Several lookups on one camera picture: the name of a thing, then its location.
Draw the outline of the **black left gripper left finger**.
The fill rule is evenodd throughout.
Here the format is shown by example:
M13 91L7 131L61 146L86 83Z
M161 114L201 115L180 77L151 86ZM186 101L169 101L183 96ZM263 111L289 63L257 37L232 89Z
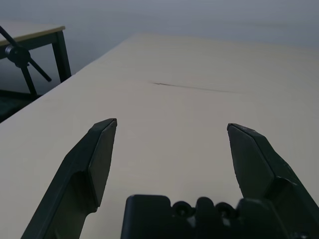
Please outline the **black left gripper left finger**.
M94 124L68 152L22 238L80 238L86 217L101 206L116 127L116 119Z

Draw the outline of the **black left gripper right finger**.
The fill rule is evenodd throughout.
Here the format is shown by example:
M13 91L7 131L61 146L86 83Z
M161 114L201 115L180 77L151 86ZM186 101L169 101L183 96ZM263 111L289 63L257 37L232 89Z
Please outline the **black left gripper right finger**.
M233 166L243 197L268 200L292 238L319 237L319 208L289 164L253 129L227 126Z

